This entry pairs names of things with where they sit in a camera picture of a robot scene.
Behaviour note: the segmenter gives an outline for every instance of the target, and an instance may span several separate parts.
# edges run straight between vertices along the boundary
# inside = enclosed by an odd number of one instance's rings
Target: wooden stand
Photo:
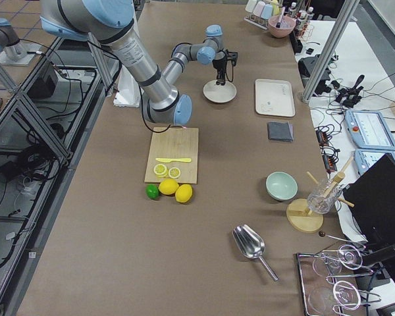
[[[332,179],[332,183],[330,186],[325,190],[323,197],[326,199],[327,196],[332,192],[332,190],[344,179],[345,177],[345,169],[350,165],[353,161],[353,157],[351,156],[346,164],[342,167],[341,171],[338,171],[334,178]],[[310,179],[314,181],[314,183],[318,184],[319,182],[315,179],[315,177],[310,173],[307,172]],[[346,201],[338,197],[338,200],[353,207],[354,204]],[[306,199],[295,199],[291,204],[287,207],[287,219],[290,224],[300,232],[317,232],[323,224],[323,215],[312,211]]]

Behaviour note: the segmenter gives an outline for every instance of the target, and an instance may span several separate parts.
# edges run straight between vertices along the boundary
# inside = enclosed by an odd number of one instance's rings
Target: metal scoop
[[[268,271],[271,278],[275,282],[279,280],[275,272],[262,257],[263,252],[265,251],[265,243],[262,237],[260,237],[246,224],[237,226],[232,231],[232,235],[237,243],[238,248],[245,257],[249,259],[259,259],[266,271]]]

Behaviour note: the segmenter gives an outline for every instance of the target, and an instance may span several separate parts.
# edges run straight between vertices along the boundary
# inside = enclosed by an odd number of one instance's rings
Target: gray floor
[[[395,35],[367,2],[354,13],[357,25],[395,85]]]

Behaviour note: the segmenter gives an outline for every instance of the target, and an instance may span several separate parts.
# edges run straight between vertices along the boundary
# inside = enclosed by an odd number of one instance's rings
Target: light green bowl
[[[285,172],[271,173],[266,179],[266,190],[278,201],[292,199],[297,194],[297,182]]]

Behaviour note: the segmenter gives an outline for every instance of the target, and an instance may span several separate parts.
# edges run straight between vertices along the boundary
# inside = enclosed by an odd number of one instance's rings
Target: white table
[[[311,54],[311,56],[321,53],[330,31],[332,30],[334,22],[312,21],[311,25],[313,26],[313,31],[310,37],[303,41],[302,52],[296,54],[297,60],[301,59],[302,57],[309,56],[305,52],[307,48],[314,49],[314,52]],[[348,24],[346,31],[344,32],[339,44],[336,47],[336,54],[338,55],[338,61],[335,64],[336,68],[331,69],[331,78],[332,80],[337,80],[343,86],[352,87],[355,84],[358,76],[360,74],[364,74],[365,78],[361,85],[365,88],[365,90],[368,90],[371,89],[371,87],[376,82],[388,76],[355,22],[350,22]],[[386,78],[379,82],[369,92],[381,93],[392,87],[394,87],[394,84],[389,78]],[[379,96],[369,97],[368,93],[365,93],[364,96],[365,97],[357,105],[355,105],[354,109],[383,109],[381,110],[381,113],[384,117],[395,118],[392,110],[387,108],[393,106],[393,102]],[[387,99],[395,100],[395,88],[383,93],[382,96]],[[321,97],[312,97],[310,99],[309,106],[312,109],[311,114],[313,125],[315,127],[319,125],[333,124],[335,125],[336,129],[339,129],[339,125],[330,117],[330,115],[326,114],[324,110],[328,107],[328,104],[333,99],[333,96],[330,98],[329,94],[327,93],[324,93]],[[344,116],[341,115],[336,117],[336,119],[341,121],[344,119]],[[388,124],[390,130],[395,130],[395,120],[386,119],[386,123]],[[331,142],[335,148],[340,149],[339,162],[337,163],[337,169],[340,170],[344,163],[350,158],[350,156],[353,155],[354,149],[356,148],[349,132],[347,131],[345,122],[342,123],[342,132],[333,136]],[[359,178],[355,163],[352,163],[352,165],[346,169],[345,173],[346,177],[342,182],[343,184],[355,182]],[[362,237],[357,234],[356,230],[353,228],[352,216],[346,205],[342,206],[341,210],[339,211],[339,216],[344,234],[346,234],[352,240],[362,239]],[[378,288],[375,288],[373,292],[380,294],[382,296],[382,301],[371,304],[371,311],[395,302],[395,284],[392,280],[390,284],[379,286]]]

